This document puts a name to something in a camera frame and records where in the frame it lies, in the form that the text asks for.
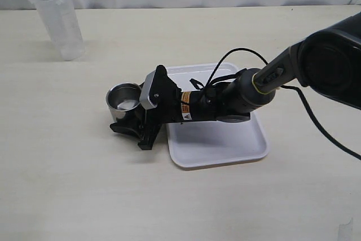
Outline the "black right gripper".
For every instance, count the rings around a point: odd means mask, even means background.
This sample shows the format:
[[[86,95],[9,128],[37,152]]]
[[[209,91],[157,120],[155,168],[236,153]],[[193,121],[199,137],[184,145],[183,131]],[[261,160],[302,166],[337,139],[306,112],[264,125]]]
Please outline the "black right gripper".
[[[157,98],[157,107],[146,110],[144,124],[138,119],[118,119],[109,126],[115,133],[142,138],[138,143],[142,150],[152,149],[163,124],[215,121],[217,118],[216,100],[219,91],[214,86],[196,91],[182,91],[168,77],[163,65],[158,65],[155,71],[151,94]],[[139,85],[141,90],[143,86],[144,82]]]

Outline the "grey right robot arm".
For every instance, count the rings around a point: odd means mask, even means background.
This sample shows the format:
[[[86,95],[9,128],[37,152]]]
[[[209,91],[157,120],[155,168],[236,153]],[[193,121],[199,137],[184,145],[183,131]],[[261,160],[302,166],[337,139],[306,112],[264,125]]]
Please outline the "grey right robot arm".
[[[193,91],[183,91],[163,65],[142,84],[124,84],[107,94],[115,133],[139,139],[150,150],[163,124],[250,120],[252,111],[270,103],[277,88],[296,87],[312,122],[324,133],[301,88],[310,87],[331,100],[360,108],[360,15],[353,15],[289,46],[261,69],[242,69],[206,83],[190,79]]]

